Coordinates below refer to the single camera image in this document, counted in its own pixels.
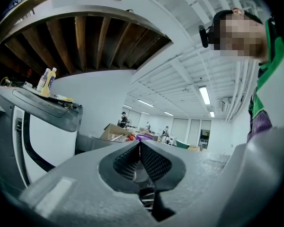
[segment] purple object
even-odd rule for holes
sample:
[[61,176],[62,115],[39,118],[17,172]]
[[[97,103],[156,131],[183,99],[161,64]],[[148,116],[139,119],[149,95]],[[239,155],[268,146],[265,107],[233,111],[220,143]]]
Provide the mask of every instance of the purple object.
[[153,140],[153,138],[144,134],[138,134],[136,140]]

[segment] man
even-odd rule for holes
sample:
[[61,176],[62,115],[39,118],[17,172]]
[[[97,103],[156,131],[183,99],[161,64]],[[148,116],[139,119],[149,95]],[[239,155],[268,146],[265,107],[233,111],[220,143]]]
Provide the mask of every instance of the man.
[[169,135],[169,127],[168,127],[168,126],[166,126],[166,128],[165,128],[163,134],[165,134],[165,135],[167,135],[167,136]]
[[150,128],[151,128],[151,125],[150,125],[150,123],[149,123],[149,122],[147,122],[144,130],[145,130],[145,131],[146,131],[146,130],[148,130],[148,131],[149,131],[149,130],[150,130]]
[[124,128],[127,122],[126,112],[122,112],[122,120],[120,122],[120,127]]
[[[200,29],[203,46],[207,47],[204,33],[205,30],[202,32]],[[267,81],[275,78],[272,75],[283,60],[284,39],[278,35],[273,17],[263,25],[256,16],[237,8],[218,12],[213,18],[213,24],[209,28],[207,37],[208,44],[213,44],[215,50],[229,51],[237,56],[259,61],[257,88],[251,97],[248,109],[250,132],[247,141],[249,141],[255,134],[272,127],[270,117],[266,112],[268,107],[271,108],[271,103],[266,103],[264,108],[261,100],[269,101],[267,98],[270,95],[268,96],[267,92],[272,91],[273,86]]]

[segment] plastic bottle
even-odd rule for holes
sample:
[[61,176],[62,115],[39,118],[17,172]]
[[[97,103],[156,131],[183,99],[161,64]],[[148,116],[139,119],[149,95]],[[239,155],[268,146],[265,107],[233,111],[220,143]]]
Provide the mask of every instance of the plastic bottle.
[[49,97],[49,93],[51,90],[53,80],[56,78],[56,71],[57,69],[54,67],[53,70],[48,73],[45,85],[41,90],[41,95],[45,97]]
[[42,88],[44,87],[46,80],[47,80],[47,75],[51,70],[49,68],[46,68],[45,73],[43,76],[40,78],[38,86],[37,86],[37,91],[41,92]]

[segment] ceiling light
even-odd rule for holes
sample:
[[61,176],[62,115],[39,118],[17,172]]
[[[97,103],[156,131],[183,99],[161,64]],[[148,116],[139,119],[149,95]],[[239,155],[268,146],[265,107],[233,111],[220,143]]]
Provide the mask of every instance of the ceiling light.
[[206,105],[210,104],[210,100],[209,100],[209,96],[208,96],[208,92],[207,92],[206,86],[199,87],[199,90],[201,92],[201,95],[203,97],[203,100],[204,100],[205,104]]
[[146,103],[146,102],[143,102],[143,101],[142,101],[142,100],[140,100],[140,99],[138,99],[138,101],[139,101],[140,103],[143,103],[143,104],[146,104],[146,105],[148,105],[148,106],[150,106],[150,107],[153,107],[153,105],[148,104],[148,103]]
[[127,105],[125,105],[125,104],[123,104],[123,106],[125,106],[125,107],[128,107],[128,108],[132,108],[132,107],[130,107],[130,106],[127,106]]
[[167,113],[167,112],[164,112],[165,114],[168,114],[168,115],[170,115],[170,116],[173,116],[173,114],[171,114],[171,113]]

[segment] air conditioner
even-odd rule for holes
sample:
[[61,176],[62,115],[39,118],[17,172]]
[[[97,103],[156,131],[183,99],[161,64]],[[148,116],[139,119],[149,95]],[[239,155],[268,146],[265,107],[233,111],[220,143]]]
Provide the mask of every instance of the air conditioner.
[[229,105],[230,105],[230,99],[228,97],[223,98],[221,101],[221,111],[227,112]]

